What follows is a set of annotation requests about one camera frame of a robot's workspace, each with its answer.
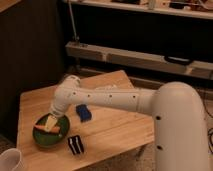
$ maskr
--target green bowl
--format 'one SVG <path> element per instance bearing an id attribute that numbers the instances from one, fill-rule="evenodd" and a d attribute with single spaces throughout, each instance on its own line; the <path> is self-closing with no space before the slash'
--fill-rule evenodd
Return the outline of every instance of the green bowl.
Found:
<path id="1" fill-rule="evenodd" d="M 49 114 L 41 117 L 37 122 L 36 125 L 45 125 Z M 48 133 L 42 130 L 38 130 L 37 128 L 33 128 L 33 138 L 41 147 L 51 147 L 57 143 L 59 143 L 64 137 L 66 137 L 67 133 L 70 129 L 70 122 L 67 116 L 63 116 L 58 119 L 56 124 L 60 127 L 60 132 L 58 134 Z"/>

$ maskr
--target blue sponge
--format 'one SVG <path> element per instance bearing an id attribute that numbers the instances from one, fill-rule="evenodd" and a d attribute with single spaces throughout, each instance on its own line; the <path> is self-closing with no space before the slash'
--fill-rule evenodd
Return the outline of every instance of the blue sponge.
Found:
<path id="1" fill-rule="evenodd" d="M 76 106 L 76 112 L 79 115 L 81 122 L 85 122 L 92 119 L 92 114 L 85 104 Z"/>

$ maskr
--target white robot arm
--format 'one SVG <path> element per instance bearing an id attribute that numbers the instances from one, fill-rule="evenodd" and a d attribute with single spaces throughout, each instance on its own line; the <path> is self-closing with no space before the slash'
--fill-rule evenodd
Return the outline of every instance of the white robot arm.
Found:
<path id="1" fill-rule="evenodd" d="M 202 101 L 187 84 L 149 89 L 84 89 L 76 76 L 55 91 L 50 113 L 63 116 L 71 104 L 92 104 L 150 114 L 155 121 L 156 171 L 210 171 Z"/>

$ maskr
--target wooden table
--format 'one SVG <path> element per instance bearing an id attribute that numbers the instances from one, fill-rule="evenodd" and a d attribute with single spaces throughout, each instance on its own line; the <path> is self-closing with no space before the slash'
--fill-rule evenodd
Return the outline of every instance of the wooden table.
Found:
<path id="1" fill-rule="evenodd" d="M 133 88 L 123 71 L 82 79 L 82 85 L 86 88 L 113 84 L 119 88 Z M 153 120 L 149 116 L 88 106 L 92 120 L 81 123 L 75 106 L 71 105 L 67 113 L 71 129 L 67 136 L 79 134 L 85 153 L 74 156 L 67 145 L 67 138 L 49 149 L 38 147 L 32 137 L 33 125 L 48 113 L 56 87 L 41 88 L 21 95 L 17 148 L 22 151 L 29 171 L 76 170 L 153 141 Z"/>

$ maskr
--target white cup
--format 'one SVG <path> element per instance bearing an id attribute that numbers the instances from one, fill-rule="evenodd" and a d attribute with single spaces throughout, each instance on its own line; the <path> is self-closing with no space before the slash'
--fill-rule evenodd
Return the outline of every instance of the white cup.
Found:
<path id="1" fill-rule="evenodd" d="M 0 155 L 0 171 L 26 171 L 19 149 L 10 148 Z"/>

